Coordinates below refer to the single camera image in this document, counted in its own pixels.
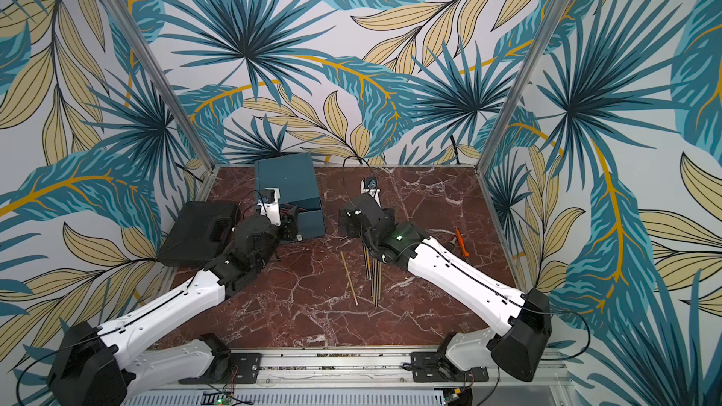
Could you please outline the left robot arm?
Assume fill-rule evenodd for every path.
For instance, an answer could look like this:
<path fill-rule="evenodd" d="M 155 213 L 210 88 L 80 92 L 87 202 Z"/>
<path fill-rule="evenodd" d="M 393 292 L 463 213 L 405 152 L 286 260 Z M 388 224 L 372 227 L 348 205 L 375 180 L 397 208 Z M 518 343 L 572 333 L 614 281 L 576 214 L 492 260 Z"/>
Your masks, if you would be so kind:
<path fill-rule="evenodd" d="M 120 405 L 169 383 L 225 383 L 235 369 L 231 350 L 206 334 L 154 351 L 159 339 L 251 285 L 282 242 L 298 234 L 298 210 L 256 214 L 235 227 L 229 248 L 189 280 L 134 312 L 65 334 L 47 377 L 61 405 Z"/>

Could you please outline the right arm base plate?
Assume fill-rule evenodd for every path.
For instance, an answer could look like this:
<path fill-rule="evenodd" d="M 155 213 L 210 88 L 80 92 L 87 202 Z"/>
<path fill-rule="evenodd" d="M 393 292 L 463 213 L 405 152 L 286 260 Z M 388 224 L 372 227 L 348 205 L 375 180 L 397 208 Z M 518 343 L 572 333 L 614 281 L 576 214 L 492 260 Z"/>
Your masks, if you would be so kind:
<path fill-rule="evenodd" d="M 410 371 L 415 383 L 477 383 L 488 382 L 487 368 L 461 370 L 435 351 L 414 351 L 410 361 L 402 364 Z"/>

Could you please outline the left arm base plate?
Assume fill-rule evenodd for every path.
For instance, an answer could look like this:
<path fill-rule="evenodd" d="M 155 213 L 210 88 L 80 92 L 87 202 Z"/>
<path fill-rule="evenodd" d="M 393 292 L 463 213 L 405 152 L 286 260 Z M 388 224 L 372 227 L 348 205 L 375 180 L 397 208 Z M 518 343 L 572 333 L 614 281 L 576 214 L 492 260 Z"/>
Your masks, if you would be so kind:
<path fill-rule="evenodd" d="M 261 366 L 260 353 L 227 353 L 216 355 L 212 363 L 199 377 L 181 379 L 181 385 L 255 385 L 259 367 Z"/>

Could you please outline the teal drawer cabinet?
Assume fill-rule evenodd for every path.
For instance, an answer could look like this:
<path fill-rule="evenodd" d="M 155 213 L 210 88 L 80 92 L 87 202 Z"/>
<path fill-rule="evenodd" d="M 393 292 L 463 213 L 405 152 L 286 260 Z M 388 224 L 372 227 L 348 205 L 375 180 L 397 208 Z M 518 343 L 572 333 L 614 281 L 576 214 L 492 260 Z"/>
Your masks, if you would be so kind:
<path fill-rule="evenodd" d="M 325 236 L 322 199 L 309 153 L 259 160 L 254 169 L 256 189 L 276 188 L 282 210 L 298 208 L 298 230 L 303 240 Z"/>

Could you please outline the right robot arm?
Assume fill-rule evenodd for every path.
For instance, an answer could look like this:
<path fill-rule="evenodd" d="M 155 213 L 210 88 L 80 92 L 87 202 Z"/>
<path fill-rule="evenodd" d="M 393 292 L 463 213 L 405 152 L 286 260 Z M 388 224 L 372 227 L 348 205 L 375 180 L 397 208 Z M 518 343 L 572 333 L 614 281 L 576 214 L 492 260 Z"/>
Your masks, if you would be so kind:
<path fill-rule="evenodd" d="M 469 308 L 488 325 L 485 331 L 448 336 L 437 350 L 447 367 L 480 368 L 489 356 L 500 370 L 531 382 L 552 334 L 547 296 L 507 286 L 457 258 L 431 233 L 410 221 L 398 222 L 391 208 L 362 194 L 338 212 L 341 235 L 359 238 L 370 255 L 422 278 Z"/>

